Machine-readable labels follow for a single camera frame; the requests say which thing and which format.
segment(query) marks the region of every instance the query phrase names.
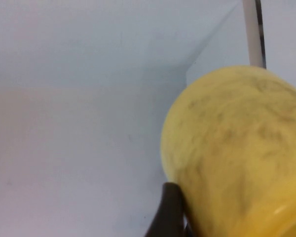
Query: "white surface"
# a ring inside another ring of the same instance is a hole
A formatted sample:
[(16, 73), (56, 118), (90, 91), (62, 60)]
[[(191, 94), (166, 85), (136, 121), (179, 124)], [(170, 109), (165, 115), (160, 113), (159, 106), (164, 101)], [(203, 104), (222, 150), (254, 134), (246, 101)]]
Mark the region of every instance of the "white surface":
[(0, 92), (0, 237), (137, 237), (165, 181), (159, 134), (185, 82)]
[(266, 67), (296, 86), (296, 0), (261, 0)]
[(202, 75), (232, 65), (263, 66), (254, 1), (240, 1), (214, 29), (196, 61), (186, 73), (191, 84)]
[(239, 0), (0, 0), (0, 87), (93, 86), (193, 63)]

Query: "white wall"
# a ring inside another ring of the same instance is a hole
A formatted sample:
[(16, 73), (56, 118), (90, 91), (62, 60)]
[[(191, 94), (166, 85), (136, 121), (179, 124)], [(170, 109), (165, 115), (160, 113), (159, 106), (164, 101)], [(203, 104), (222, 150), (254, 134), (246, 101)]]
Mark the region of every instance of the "white wall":
[(263, 66), (254, 0), (241, 0), (217, 25), (186, 73), (191, 84), (202, 75), (232, 65)]
[(266, 67), (296, 86), (296, 0), (261, 0)]
[(184, 81), (0, 92), (0, 237), (136, 237), (165, 181), (159, 136)]

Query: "mug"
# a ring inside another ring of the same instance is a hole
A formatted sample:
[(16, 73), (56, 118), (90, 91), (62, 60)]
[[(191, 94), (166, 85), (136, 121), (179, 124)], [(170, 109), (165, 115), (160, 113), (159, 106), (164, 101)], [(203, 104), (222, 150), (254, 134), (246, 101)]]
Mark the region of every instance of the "mug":
[(161, 159), (195, 237), (296, 237), (296, 88), (273, 73), (225, 67), (188, 86)]

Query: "white ceiling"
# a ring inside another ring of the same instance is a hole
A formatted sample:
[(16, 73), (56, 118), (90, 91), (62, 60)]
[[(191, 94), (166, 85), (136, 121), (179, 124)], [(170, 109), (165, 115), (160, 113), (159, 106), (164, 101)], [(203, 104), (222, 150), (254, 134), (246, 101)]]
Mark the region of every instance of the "white ceiling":
[(90, 86), (187, 70), (238, 2), (0, 0), (0, 86)]

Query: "yellow ceramic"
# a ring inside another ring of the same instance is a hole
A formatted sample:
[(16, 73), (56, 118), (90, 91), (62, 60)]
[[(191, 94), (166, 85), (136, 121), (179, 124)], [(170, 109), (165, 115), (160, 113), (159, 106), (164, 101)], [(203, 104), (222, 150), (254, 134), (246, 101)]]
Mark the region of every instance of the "yellow ceramic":
[(234, 66), (187, 87), (161, 138), (197, 237), (296, 237), (296, 89)]

